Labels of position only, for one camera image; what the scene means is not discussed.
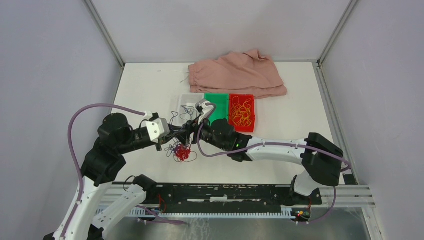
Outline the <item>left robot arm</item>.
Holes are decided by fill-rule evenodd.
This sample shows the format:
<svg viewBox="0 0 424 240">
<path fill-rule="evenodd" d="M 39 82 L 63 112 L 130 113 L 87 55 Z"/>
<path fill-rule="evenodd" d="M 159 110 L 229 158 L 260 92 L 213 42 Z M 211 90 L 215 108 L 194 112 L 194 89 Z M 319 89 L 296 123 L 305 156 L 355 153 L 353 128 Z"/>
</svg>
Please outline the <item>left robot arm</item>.
<svg viewBox="0 0 424 240">
<path fill-rule="evenodd" d="M 144 113 L 144 122 L 133 128 L 121 113 L 106 116 L 98 128 L 98 138 L 77 166 L 78 187 L 59 228 L 45 236 L 47 240 L 104 240 L 131 210 L 143 202 L 163 203 L 157 183 L 146 175 L 138 175 L 124 193 L 102 212 L 97 209 L 118 173 L 126 165 L 124 155 L 162 145 L 172 139 L 188 142 L 195 122 L 182 126 L 169 124 L 156 113 Z"/>
</svg>

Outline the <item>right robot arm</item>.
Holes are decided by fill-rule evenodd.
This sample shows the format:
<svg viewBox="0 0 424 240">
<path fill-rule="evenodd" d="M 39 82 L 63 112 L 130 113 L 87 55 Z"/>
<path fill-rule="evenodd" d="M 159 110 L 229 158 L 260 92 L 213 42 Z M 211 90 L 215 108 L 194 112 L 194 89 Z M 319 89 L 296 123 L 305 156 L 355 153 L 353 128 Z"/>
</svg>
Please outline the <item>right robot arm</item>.
<svg viewBox="0 0 424 240">
<path fill-rule="evenodd" d="M 195 144 L 204 141 L 220 150 L 213 154 L 202 152 L 208 158 L 227 156 L 240 163 L 267 160 L 302 166 L 304 171 L 293 178 L 288 191 L 295 204 L 302 204 L 320 187 L 337 187 L 346 163 L 344 152 L 316 132 L 297 140 L 269 140 L 237 132 L 225 119 L 211 125 L 190 120 L 182 128 L 193 135 Z"/>
</svg>

